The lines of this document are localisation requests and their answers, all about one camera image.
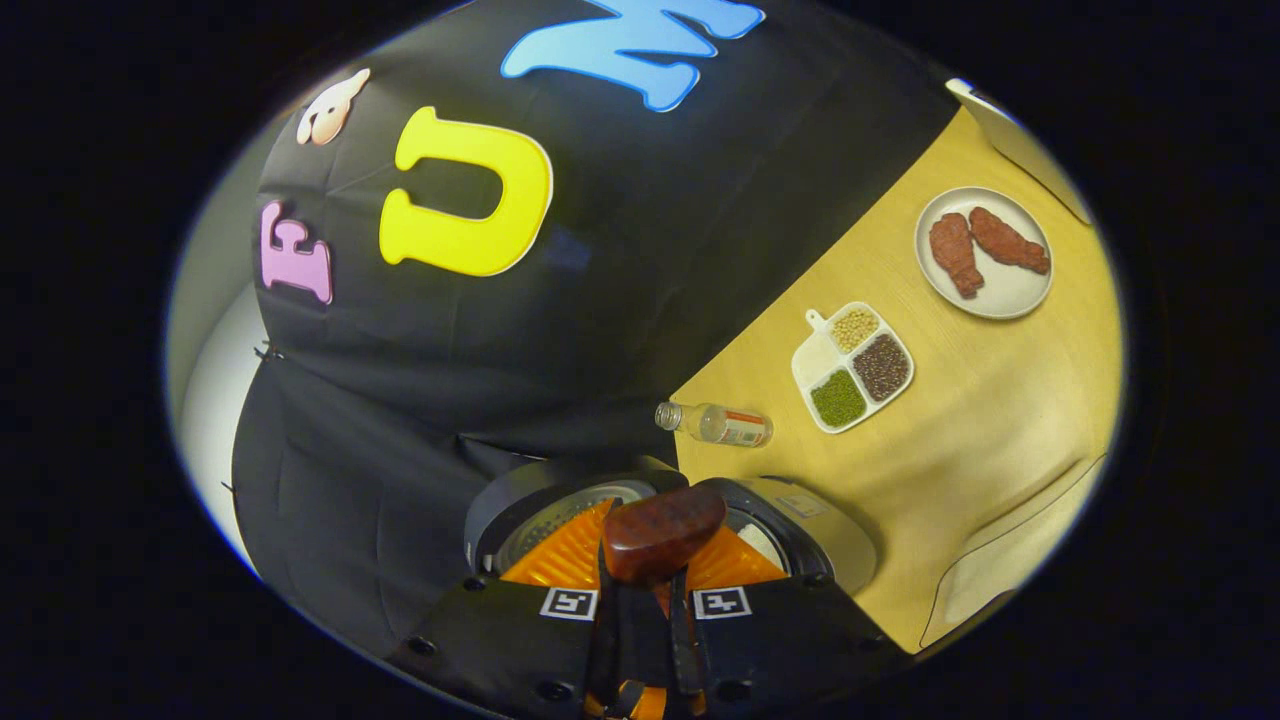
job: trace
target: letter m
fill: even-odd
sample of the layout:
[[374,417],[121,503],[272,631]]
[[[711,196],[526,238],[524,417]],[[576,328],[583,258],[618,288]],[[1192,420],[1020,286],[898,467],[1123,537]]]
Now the letter m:
[[581,73],[636,90],[645,108],[666,113],[698,85],[698,68],[689,63],[662,65],[625,53],[714,58],[716,47],[672,15],[694,20],[723,40],[742,37],[764,19],[758,8],[724,0],[586,1],[614,17],[535,29],[507,54],[502,76],[516,78],[536,68]]

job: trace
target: beans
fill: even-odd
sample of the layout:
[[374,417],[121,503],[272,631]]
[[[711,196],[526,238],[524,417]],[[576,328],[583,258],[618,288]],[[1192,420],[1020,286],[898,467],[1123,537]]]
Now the beans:
[[879,320],[861,307],[854,307],[831,324],[831,337],[841,352],[850,352],[876,332]]
[[812,391],[813,406],[829,428],[852,423],[867,411],[867,400],[854,383],[849,370],[838,370],[831,379]]
[[863,379],[867,395],[882,402],[902,387],[910,365],[902,347],[888,334],[881,334],[854,357],[854,370]]

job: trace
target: table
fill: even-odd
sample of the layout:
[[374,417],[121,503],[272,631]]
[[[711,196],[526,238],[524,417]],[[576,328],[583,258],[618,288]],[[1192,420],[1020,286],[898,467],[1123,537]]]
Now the table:
[[[1053,287],[1030,315],[969,315],[920,272],[919,214],[960,186],[1012,197],[1044,229]],[[873,418],[828,436],[805,409],[791,355],[812,332],[805,310],[828,316],[854,300],[899,333],[915,378]],[[748,450],[677,434],[680,469],[695,483],[785,475],[841,507],[879,553],[855,601],[897,644],[919,652],[938,580],[965,539],[1106,454],[1123,347],[1117,290],[1097,232],[997,152],[960,109],[831,250],[672,396],[764,413],[774,421],[772,441]]]

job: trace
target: white plate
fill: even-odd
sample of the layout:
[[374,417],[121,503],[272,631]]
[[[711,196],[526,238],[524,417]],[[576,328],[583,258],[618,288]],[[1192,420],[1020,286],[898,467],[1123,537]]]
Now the white plate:
[[[973,300],[960,297],[951,275],[933,259],[933,250],[929,247],[929,228],[947,213],[960,213],[969,219],[969,211],[982,205],[996,217],[1018,231],[1023,237],[1044,247],[1044,256],[1048,258],[1048,274],[1033,273],[1027,268],[1016,265],[1002,265],[983,252],[978,243],[973,246],[974,264],[982,273],[986,284],[978,288],[978,296]],[[987,190],[984,187],[957,187],[948,190],[933,199],[920,220],[915,224],[915,259],[920,263],[920,270],[928,278],[933,290],[946,297],[956,307],[993,320],[1010,320],[1021,318],[1034,310],[1048,288],[1053,284],[1053,252],[1048,247],[1048,238],[1044,231],[1030,213],[1009,197]]]
[[[872,315],[876,316],[878,325],[867,336],[867,338],[858,343],[856,347],[849,352],[841,352],[840,347],[836,346],[836,340],[831,337],[831,325],[840,318],[849,314],[855,307],[861,307]],[[895,397],[901,395],[906,386],[911,384],[911,379],[915,377],[915,360],[911,360],[911,354],[906,350],[906,343],[902,338],[897,337],[893,328],[884,322],[884,318],[876,311],[874,307],[867,305],[865,302],[850,302],[840,310],[837,310],[831,318],[823,318],[817,310],[808,310],[804,314],[805,320],[809,322],[809,327],[813,328],[813,334],[810,334],[800,347],[796,348],[795,354],[791,355],[791,377],[796,382],[796,387],[800,389],[800,396],[804,398],[805,407],[809,409],[809,414],[813,415],[813,421],[817,423],[818,428],[829,434],[842,433],[849,428],[861,423],[867,418],[870,418],[876,413],[893,401]],[[867,392],[867,386],[863,383],[861,375],[854,369],[854,357],[856,357],[868,345],[872,343],[877,337],[887,334],[897,342],[897,346],[902,348],[902,355],[906,356],[906,379],[902,380],[902,386],[893,391],[892,395],[876,402],[872,400],[870,393]],[[854,378],[854,384],[858,387],[858,392],[861,393],[863,400],[867,401],[867,410],[863,414],[837,428],[828,425],[822,421],[822,415],[818,414],[818,409],[813,406],[813,391],[824,384],[827,378],[836,374],[840,370],[846,370]]]

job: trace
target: plastic bottle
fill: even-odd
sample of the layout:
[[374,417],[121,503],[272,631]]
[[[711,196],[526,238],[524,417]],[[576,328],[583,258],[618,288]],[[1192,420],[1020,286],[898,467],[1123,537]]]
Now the plastic bottle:
[[662,402],[653,419],[664,430],[682,430],[703,442],[760,447],[773,437],[773,421],[759,413],[722,405]]

